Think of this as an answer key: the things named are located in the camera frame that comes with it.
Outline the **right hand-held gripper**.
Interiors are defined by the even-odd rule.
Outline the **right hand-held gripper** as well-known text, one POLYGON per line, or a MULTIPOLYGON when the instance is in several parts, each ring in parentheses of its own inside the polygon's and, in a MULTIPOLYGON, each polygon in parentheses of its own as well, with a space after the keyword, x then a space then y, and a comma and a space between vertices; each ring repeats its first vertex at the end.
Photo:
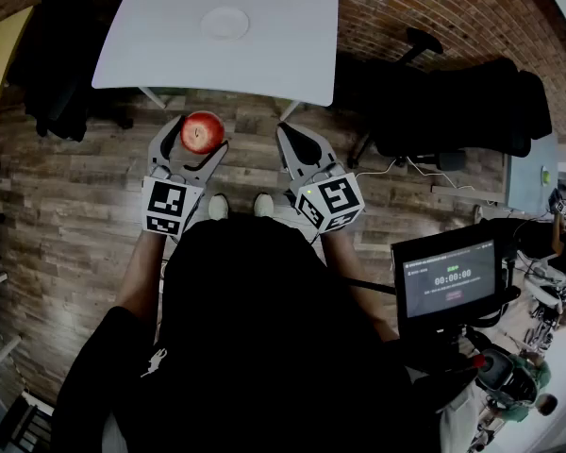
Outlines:
POLYGON ((304 126, 285 122, 277 127, 276 140, 291 177, 292 207, 319 233, 354 222, 364 210, 357 177, 334 161, 329 142, 304 126))

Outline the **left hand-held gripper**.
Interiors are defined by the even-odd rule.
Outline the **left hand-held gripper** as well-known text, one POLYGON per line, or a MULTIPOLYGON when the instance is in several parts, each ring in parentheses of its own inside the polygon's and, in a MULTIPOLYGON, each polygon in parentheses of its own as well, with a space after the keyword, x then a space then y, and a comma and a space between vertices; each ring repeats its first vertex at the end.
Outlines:
POLYGON ((170 170, 170 154, 185 122, 178 115, 150 142, 148 170, 141 184, 141 225, 144 231, 181 237, 204 194, 208 180, 226 155, 224 141, 195 166, 184 165, 178 173, 170 170))

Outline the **red apple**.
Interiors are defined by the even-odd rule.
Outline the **red apple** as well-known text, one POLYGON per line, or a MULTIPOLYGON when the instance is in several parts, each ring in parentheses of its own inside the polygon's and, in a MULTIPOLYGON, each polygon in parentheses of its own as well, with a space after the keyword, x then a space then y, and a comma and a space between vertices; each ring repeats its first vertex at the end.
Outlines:
POLYGON ((207 155, 223 141, 224 134, 225 125, 220 117, 209 111, 196 111, 184 119, 180 141, 193 154, 207 155))

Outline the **white plate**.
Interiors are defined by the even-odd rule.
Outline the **white plate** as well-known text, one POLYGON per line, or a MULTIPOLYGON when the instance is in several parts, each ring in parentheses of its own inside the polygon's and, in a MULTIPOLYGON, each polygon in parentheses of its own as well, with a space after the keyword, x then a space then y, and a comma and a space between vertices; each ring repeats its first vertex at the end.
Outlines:
POLYGON ((241 39, 249 30, 247 14, 232 7, 219 7, 206 13, 201 22, 202 33, 216 41, 231 42, 241 39))

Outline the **person's right forearm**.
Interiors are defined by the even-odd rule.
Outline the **person's right forearm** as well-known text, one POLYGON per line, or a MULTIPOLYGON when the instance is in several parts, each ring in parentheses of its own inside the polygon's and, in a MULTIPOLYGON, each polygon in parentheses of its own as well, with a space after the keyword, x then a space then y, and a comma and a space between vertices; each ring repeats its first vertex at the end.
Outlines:
MULTIPOLYGON (((334 230, 321 236, 325 262, 338 276, 358 281, 368 281, 365 269, 360 262, 353 240, 343 230, 334 230)), ((359 285, 349 285, 349 292, 359 307, 369 318, 383 342, 398 339, 398 334, 386 321, 386 309, 382 294, 359 285)))

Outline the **person's left forearm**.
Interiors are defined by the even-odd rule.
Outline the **person's left forearm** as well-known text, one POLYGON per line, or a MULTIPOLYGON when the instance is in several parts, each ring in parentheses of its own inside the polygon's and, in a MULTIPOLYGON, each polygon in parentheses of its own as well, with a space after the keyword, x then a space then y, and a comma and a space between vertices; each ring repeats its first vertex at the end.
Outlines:
POLYGON ((159 281, 166 236, 143 230, 117 294, 115 305, 131 312, 144 325, 156 328, 159 281))

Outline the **person's left white shoe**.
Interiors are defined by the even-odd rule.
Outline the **person's left white shoe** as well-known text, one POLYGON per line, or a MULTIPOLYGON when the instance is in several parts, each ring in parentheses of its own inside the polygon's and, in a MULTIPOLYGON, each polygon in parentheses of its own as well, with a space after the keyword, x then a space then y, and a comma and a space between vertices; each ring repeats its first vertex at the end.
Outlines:
POLYGON ((229 206, 226 197, 221 194, 213 195, 208 203, 208 217, 210 220, 219 221, 226 219, 229 213, 229 206))

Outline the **person's white shoe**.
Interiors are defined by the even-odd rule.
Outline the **person's white shoe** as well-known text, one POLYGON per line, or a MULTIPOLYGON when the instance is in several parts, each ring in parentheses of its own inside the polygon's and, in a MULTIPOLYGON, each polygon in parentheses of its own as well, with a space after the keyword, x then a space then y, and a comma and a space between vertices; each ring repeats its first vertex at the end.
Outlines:
POLYGON ((267 193, 260 193, 254 201, 253 210, 256 217, 272 218, 275 213, 273 198, 267 193))
POLYGON ((229 206, 226 197, 221 194, 213 195, 208 203, 208 217, 210 220, 219 221, 226 219, 229 213, 229 206))

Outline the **person's right white shoe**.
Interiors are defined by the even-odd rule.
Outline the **person's right white shoe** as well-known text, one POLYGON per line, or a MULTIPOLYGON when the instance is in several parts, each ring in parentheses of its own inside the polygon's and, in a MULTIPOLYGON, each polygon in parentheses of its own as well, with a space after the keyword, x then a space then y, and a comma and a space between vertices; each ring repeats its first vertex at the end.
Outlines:
POLYGON ((273 198, 267 193, 260 193, 254 201, 253 210, 256 217, 272 218, 275 213, 273 198))

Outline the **black office chair with jacket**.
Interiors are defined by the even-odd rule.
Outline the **black office chair with jacket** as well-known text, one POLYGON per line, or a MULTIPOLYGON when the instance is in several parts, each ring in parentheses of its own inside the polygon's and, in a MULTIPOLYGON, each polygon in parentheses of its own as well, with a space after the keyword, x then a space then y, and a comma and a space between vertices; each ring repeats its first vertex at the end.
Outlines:
POLYGON ((383 157, 456 171, 468 148, 524 158, 533 142, 551 134, 537 75, 508 58, 427 72, 411 63, 425 51, 442 54, 440 41, 414 27, 407 38, 411 47, 396 61, 337 56, 333 106, 354 112, 364 126, 348 157, 350 167, 373 146, 383 157))

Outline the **black monitor screen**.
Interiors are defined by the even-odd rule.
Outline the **black monitor screen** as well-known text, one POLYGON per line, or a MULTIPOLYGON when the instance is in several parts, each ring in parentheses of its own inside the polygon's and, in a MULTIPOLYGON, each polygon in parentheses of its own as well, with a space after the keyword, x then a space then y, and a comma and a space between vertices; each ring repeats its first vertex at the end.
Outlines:
POLYGON ((466 325, 501 308, 502 251, 486 226, 395 243, 391 256, 403 338, 466 325))

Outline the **person's black clothing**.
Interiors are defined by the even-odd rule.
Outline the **person's black clothing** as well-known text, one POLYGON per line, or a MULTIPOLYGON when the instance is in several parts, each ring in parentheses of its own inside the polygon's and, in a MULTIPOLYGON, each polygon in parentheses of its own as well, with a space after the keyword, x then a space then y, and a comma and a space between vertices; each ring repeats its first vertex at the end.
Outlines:
POLYGON ((161 264, 155 329, 115 304, 58 394, 54 453, 442 453, 405 366, 297 229, 193 225, 161 264))

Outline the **grey desk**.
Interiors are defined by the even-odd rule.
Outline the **grey desk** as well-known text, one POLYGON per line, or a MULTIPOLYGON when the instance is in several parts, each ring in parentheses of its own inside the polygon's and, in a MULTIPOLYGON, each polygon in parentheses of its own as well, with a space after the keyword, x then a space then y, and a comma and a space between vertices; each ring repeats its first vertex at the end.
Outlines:
POLYGON ((531 215, 542 215, 557 184, 558 137, 552 132, 532 141, 525 158, 508 160, 506 205, 531 215))

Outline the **black metal rack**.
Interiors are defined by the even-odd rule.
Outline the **black metal rack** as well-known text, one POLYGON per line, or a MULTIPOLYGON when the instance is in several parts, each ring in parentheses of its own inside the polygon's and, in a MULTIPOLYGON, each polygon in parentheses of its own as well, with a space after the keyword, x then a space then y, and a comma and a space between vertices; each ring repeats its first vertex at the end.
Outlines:
POLYGON ((15 453, 50 453, 52 409, 21 394, 0 422, 0 448, 15 453))

